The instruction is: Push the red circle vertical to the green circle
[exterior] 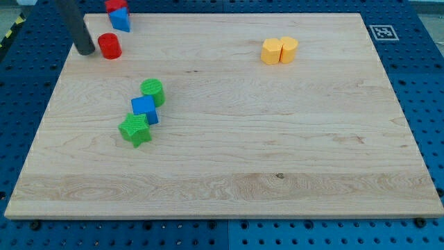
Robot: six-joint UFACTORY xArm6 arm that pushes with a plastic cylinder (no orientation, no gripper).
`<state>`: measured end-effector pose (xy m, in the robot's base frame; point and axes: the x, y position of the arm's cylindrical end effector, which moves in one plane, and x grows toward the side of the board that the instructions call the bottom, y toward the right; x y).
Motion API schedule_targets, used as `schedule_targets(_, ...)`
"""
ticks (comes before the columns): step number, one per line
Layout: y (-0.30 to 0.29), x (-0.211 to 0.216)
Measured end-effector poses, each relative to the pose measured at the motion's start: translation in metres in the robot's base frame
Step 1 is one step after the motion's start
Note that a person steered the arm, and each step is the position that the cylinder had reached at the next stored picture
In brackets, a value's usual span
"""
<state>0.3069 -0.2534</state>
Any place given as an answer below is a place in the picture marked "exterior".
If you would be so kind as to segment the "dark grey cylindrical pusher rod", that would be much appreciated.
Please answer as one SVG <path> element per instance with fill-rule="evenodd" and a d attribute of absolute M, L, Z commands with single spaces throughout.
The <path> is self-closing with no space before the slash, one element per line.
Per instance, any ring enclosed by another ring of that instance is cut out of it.
<path fill-rule="evenodd" d="M 69 31 L 74 46 L 82 56 L 88 56 L 95 52 L 92 37 L 74 0 L 55 0 L 55 5 L 60 11 L 60 16 Z"/>

